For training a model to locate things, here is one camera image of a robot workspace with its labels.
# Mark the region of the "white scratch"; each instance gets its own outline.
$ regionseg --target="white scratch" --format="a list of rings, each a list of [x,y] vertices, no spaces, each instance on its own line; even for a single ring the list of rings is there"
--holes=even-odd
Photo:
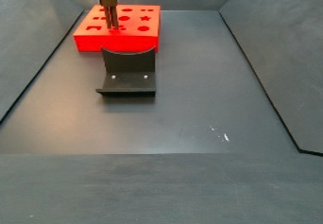
[[[229,140],[228,140],[228,137],[226,137],[226,134],[224,133],[224,139],[226,140],[226,142],[229,142]]]

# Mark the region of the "dark gray floor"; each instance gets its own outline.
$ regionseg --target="dark gray floor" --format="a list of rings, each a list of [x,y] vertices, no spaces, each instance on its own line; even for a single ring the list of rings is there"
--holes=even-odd
[[[296,152],[214,11],[162,11],[156,97],[102,98],[69,35],[0,127],[0,153]]]
[[[0,158],[5,224],[321,224],[321,158],[173,154]]]

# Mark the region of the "black bracket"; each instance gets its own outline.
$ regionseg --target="black bracket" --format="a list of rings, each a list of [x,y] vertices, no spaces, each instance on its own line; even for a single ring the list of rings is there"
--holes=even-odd
[[[105,79],[101,95],[154,94],[154,48],[140,53],[116,53],[102,48]]]

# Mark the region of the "bin floor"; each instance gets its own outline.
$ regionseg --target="bin floor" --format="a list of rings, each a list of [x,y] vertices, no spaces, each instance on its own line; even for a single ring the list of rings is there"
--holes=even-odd
[[[296,152],[216,11],[161,12],[154,97],[95,93],[102,55],[79,53],[71,32],[0,127],[0,153]]]

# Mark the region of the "red block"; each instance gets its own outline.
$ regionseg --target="red block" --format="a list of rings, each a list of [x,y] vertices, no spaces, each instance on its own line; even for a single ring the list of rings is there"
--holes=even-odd
[[[118,5],[118,29],[106,29],[103,8],[95,5],[87,12],[73,37],[79,52],[141,52],[152,47],[157,52],[160,6]]]

